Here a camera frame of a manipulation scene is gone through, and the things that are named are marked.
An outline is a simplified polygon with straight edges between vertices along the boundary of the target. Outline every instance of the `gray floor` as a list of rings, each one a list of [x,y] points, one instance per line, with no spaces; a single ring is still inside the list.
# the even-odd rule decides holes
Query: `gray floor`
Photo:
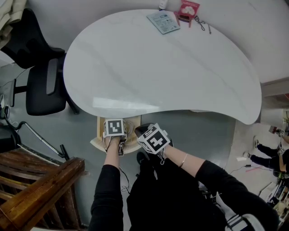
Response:
[[[16,78],[23,69],[17,65],[8,65],[0,69],[0,86]],[[26,85],[28,70],[17,79],[16,86]],[[0,93],[8,98],[10,84],[0,88]],[[96,149],[89,142],[96,137],[97,118],[84,111],[73,115],[67,106],[60,113],[47,116],[29,116],[25,108],[25,93],[15,96],[15,106],[11,108],[11,121],[28,122],[46,141],[60,150],[63,144],[70,157],[85,159],[85,169],[90,176],[82,176],[76,184],[76,195],[79,212],[83,223],[90,220],[90,206],[105,153]],[[168,111],[142,116],[142,123],[158,123],[172,137],[175,147],[208,159],[222,168],[228,161],[233,140],[235,120],[217,113],[194,113],[191,111]],[[54,152],[40,142],[26,127],[19,131],[22,143],[48,156],[62,161]],[[136,162],[136,152],[121,158],[121,167],[126,172],[130,183],[136,180],[139,166]],[[127,185],[121,176],[121,185]],[[124,203],[124,230],[129,229],[129,219]]]

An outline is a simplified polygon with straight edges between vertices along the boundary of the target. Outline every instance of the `marble table top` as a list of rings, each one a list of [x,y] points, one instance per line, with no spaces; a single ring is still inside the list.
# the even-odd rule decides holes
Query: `marble table top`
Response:
[[[157,111],[200,110],[252,124],[261,108],[258,76],[240,49],[208,25],[181,22],[161,34],[146,18],[157,10],[130,10],[86,27],[72,42],[64,81],[84,111],[126,118]],[[173,12],[168,14],[175,19]]]

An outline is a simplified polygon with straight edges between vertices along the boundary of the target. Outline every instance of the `black sleeve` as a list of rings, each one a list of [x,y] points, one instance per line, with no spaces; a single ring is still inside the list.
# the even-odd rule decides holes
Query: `black sleeve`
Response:
[[[279,217],[277,212],[263,199],[250,193],[245,185],[222,168],[205,161],[197,172],[196,179],[202,182],[211,192],[222,193],[220,197],[223,202],[236,214],[254,215],[266,231],[276,231],[278,229]]]
[[[95,188],[89,231],[123,230],[121,176],[112,165],[104,165]]]

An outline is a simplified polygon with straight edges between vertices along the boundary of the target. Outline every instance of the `white sneaker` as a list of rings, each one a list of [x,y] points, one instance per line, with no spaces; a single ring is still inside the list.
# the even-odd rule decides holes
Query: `white sneaker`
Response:
[[[250,159],[250,158],[251,158],[251,154],[248,153],[248,152],[244,152],[244,153],[243,153],[243,157]]]
[[[259,140],[257,139],[256,136],[254,136],[254,138],[253,138],[253,144],[254,144],[254,147],[255,147],[255,148],[257,148],[257,146],[260,144],[260,143],[259,143]]]

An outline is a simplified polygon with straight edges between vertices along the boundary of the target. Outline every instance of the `scissors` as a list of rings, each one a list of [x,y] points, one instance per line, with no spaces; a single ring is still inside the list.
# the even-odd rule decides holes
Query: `scissors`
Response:
[[[206,29],[203,27],[203,25],[202,25],[202,24],[206,24],[206,23],[205,23],[204,21],[200,21],[198,15],[195,16],[195,21],[200,24],[200,27],[202,28],[203,31],[206,30]]]

